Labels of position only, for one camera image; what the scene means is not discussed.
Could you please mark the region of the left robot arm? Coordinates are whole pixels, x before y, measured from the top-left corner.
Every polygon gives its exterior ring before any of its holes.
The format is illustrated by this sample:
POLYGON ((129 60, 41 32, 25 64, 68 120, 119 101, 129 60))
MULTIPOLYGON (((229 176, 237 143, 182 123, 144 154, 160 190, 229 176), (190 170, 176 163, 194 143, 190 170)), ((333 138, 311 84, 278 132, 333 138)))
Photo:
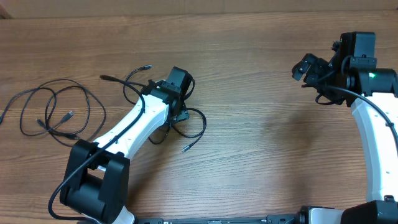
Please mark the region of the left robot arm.
POLYGON ((136 222, 126 208, 131 159, 156 129, 189 118, 185 100, 193 86, 193 77, 174 67, 167 79, 149 80, 133 109, 110 131, 72 146, 64 180, 54 194, 80 213, 78 221, 136 222))

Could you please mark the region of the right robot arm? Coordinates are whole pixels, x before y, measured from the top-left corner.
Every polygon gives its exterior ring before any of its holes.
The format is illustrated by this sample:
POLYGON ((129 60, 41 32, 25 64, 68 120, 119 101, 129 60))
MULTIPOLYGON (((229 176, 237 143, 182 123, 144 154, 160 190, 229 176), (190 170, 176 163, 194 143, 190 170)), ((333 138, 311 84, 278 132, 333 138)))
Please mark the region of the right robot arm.
POLYGON ((367 173, 366 202, 346 209, 303 206, 286 223, 397 223, 397 72, 377 67, 376 35, 346 32, 326 61, 306 54, 292 68, 325 106, 345 103, 359 129, 367 173))

